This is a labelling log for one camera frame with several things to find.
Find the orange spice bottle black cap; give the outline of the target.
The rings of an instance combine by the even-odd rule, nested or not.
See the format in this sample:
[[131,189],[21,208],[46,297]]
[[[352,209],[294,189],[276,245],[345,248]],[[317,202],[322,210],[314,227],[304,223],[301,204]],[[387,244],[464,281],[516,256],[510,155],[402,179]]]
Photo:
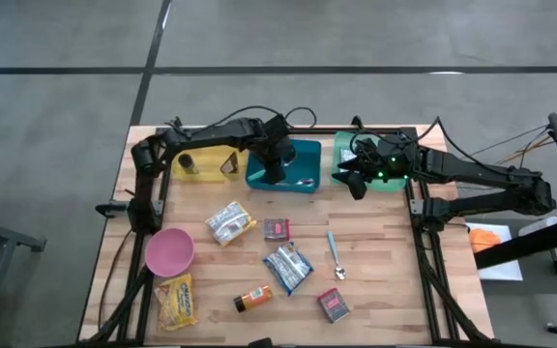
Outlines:
[[256,287],[246,294],[236,297],[233,303],[238,312],[244,312],[256,306],[263,305],[273,298],[273,292],[269,285]]

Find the yellow and silver ramen packet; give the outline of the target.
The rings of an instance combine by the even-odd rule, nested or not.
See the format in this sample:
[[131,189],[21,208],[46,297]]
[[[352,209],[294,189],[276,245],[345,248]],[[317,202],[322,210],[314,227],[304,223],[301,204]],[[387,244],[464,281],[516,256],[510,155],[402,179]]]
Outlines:
[[226,247],[256,225],[257,221],[237,201],[232,201],[206,220],[214,239]]

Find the yellow Maruchan ramen packet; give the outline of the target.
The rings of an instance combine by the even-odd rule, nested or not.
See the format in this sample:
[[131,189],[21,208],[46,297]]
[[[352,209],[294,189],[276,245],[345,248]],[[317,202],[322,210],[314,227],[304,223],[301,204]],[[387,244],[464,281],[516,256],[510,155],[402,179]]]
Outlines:
[[194,317],[191,274],[162,282],[154,293],[160,304],[158,328],[161,331],[176,331],[197,323]]

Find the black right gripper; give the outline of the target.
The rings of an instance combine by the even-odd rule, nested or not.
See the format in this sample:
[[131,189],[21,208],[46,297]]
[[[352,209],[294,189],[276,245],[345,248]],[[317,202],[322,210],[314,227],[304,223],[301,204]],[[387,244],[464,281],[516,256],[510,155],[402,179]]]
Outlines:
[[366,183],[372,180],[388,182],[392,179],[405,179],[407,184],[413,176],[418,151],[414,142],[384,137],[374,142],[371,138],[356,136],[350,147],[356,157],[337,165],[339,169],[348,171],[333,173],[332,177],[348,184],[355,200],[365,196]]

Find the brown snack pouch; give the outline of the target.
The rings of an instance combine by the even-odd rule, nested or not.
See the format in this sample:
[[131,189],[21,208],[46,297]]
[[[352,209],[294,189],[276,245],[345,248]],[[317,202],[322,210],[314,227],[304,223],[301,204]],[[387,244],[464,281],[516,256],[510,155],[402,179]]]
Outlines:
[[225,162],[220,166],[220,172],[223,175],[238,174],[239,173],[239,160],[238,155],[231,153]]

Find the pink plastic bowl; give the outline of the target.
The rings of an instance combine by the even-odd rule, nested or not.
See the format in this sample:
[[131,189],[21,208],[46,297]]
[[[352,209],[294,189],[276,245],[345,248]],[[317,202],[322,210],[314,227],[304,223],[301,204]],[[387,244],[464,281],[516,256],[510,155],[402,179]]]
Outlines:
[[155,276],[173,277],[183,273],[194,257],[192,236],[178,228],[166,228],[150,238],[145,247],[145,264]]

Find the small red candy packet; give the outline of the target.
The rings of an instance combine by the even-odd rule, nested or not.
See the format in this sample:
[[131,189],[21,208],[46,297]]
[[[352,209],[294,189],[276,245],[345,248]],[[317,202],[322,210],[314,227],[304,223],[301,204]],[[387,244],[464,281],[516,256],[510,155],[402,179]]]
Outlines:
[[269,242],[286,242],[290,239],[290,222],[288,218],[266,218],[263,222],[264,240]]

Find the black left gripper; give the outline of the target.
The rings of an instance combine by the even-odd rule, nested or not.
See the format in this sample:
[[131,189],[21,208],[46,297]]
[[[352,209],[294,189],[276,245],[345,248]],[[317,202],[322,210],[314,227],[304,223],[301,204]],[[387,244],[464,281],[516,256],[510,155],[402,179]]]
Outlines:
[[279,114],[261,125],[261,133],[247,143],[247,150],[263,165],[264,180],[274,185],[286,178],[285,165],[291,164],[297,152],[291,144],[291,127]]

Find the white paper sheet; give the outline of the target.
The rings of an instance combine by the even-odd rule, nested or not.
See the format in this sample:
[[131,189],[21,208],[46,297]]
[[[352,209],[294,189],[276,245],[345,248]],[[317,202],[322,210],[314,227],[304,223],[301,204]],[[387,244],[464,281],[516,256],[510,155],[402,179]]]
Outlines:
[[[511,230],[507,225],[483,224],[468,222],[467,226],[471,231],[484,230],[491,232],[500,239],[500,242],[507,242],[512,238]],[[522,281],[523,276],[517,261],[509,261],[496,266],[479,269],[481,280],[505,280]]]

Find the clear bottle black cap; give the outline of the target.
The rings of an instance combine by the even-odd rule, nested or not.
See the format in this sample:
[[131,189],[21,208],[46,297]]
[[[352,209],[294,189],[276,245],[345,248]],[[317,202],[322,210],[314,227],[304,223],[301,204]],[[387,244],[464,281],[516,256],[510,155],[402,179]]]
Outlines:
[[198,173],[198,169],[190,154],[183,153],[178,158],[178,163],[186,175],[196,175]]

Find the red patterned spice tin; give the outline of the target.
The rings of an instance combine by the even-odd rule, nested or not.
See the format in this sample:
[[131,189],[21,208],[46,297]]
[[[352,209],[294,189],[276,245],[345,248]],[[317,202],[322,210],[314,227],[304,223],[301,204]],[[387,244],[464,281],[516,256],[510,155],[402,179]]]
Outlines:
[[350,313],[349,306],[336,288],[331,288],[317,298],[331,323],[335,323]]

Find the light-blue-handled metal spoon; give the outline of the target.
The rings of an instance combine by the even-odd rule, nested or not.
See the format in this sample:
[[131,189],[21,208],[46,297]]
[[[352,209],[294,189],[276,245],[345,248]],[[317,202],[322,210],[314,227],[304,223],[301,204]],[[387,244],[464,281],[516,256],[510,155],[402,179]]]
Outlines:
[[336,266],[335,266],[336,277],[340,280],[345,280],[346,272],[342,268],[342,266],[340,265],[340,262],[339,262],[338,253],[337,253],[337,245],[336,245],[336,240],[335,240],[334,233],[332,231],[328,231],[327,232],[327,238],[328,238],[329,246],[330,246],[330,249],[331,249],[331,253],[333,254],[335,264],[336,264]]

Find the blue plastic bin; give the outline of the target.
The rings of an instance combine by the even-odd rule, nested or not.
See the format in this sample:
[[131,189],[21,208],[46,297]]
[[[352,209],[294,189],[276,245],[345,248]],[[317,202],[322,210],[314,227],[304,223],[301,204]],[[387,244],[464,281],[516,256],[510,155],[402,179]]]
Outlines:
[[[302,139],[291,139],[290,141],[297,152],[297,157],[291,164],[283,167],[286,178],[274,185],[270,185],[264,180],[265,169],[263,165],[252,155],[249,155],[245,180],[251,189],[297,193],[314,193],[317,191],[321,174],[321,143]],[[315,185],[313,187],[291,187],[288,185],[288,183],[294,183],[304,178],[313,179]]]

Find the blue ramen packet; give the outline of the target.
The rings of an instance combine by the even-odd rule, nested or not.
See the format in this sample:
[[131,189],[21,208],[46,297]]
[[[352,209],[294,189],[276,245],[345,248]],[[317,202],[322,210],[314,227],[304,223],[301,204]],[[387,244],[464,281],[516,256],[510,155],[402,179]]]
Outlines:
[[274,252],[263,258],[263,263],[277,279],[288,296],[314,272],[305,256],[293,242],[278,246]]

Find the yellow plastic bin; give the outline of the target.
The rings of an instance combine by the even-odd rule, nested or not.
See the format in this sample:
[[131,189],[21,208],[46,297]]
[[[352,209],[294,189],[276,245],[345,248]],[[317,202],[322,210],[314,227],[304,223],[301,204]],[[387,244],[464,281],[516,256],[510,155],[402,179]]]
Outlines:
[[[220,166],[225,162],[227,157],[235,152],[239,160],[239,173],[223,175],[220,172]],[[190,154],[198,169],[196,175],[186,175],[178,163],[178,158],[183,154]],[[180,182],[227,182],[238,181],[246,173],[249,161],[249,153],[247,151],[240,152],[229,146],[214,146],[199,149],[185,150],[177,155],[171,166],[171,176]]]

